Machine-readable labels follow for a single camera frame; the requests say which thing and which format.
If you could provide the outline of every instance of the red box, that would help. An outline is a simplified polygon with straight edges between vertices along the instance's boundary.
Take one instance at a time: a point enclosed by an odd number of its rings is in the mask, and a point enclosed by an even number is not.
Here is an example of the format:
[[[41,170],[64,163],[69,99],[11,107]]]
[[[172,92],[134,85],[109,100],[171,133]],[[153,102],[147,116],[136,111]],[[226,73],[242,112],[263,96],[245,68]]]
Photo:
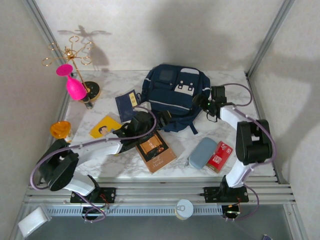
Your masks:
[[[206,165],[218,174],[227,162],[232,152],[233,149],[229,145],[220,141]]]

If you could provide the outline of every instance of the small blue booklet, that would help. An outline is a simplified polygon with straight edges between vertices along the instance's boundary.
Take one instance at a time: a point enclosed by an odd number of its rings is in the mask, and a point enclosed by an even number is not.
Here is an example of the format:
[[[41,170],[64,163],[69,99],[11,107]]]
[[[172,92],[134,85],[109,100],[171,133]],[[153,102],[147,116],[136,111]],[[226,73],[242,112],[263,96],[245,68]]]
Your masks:
[[[136,91],[132,90],[115,98],[121,123],[128,123],[136,114],[133,107],[138,105]]]

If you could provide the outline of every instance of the white wall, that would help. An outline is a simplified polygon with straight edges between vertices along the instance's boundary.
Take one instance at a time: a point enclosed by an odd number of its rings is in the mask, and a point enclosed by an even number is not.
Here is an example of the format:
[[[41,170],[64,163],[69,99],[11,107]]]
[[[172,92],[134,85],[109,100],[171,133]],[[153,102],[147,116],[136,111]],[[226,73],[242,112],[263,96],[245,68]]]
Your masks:
[[[0,7],[0,238],[9,238],[29,175],[43,155],[65,81],[21,0]]]
[[[252,81],[311,240],[320,239],[319,9],[295,1]]]
[[[283,0],[36,2],[62,48],[75,34],[97,44],[93,65],[82,70],[149,70],[165,62],[219,71],[250,67]]]

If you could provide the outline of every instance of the gold jewelry stand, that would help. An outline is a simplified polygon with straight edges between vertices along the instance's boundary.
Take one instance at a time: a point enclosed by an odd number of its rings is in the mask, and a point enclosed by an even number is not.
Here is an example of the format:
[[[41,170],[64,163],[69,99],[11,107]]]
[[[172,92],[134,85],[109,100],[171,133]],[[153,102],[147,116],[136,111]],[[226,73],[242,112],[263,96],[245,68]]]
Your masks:
[[[68,48],[68,47],[64,47],[64,51],[60,49],[59,45],[55,42],[51,43],[48,48],[51,50],[51,51],[54,51],[54,50],[59,50],[63,57],[55,57],[55,58],[52,58],[52,57],[46,57],[45,59],[42,60],[41,64],[43,66],[49,66],[51,65],[55,60],[57,59],[64,59],[66,60],[66,63],[68,63],[69,61],[72,62],[77,74],[79,75],[80,79],[81,79],[81,82],[84,86],[84,88],[86,89],[87,91],[87,94],[90,98],[90,100],[93,102],[95,101],[99,96],[100,96],[100,87],[99,85],[94,82],[94,81],[84,81],[84,79],[82,78],[82,75],[76,65],[76,62],[75,62],[75,59],[81,59],[81,63],[83,65],[89,65],[92,63],[92,57],[91,56],[84,56],[84,57],[79,57],[78,56],[78,53],[84,49],[93,49],[96,45],[94,42],[90,41],[90,42],[87,42],[82,48],[80,48],[78,51],[75,51],[74,50],[74,43],[78,42],[79,41],[79,37],[78,36],[72,36],[69,38],[69,42],[71,43],[71,48]]]

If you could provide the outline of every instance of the can lid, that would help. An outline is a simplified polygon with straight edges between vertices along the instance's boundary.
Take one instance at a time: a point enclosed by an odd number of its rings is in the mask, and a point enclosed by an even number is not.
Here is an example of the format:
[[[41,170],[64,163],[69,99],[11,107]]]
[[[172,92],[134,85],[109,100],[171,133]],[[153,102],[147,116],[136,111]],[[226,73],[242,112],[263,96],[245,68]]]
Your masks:
[[[189,200],[182,199],[177,202],[175,211],[180,217],[187,219],[190,218],[194,213],[194,206]]]
[[[64,139],[70,132],[71,124],[68,121],[58,121],[51,125],[50,133],[56,139]]]

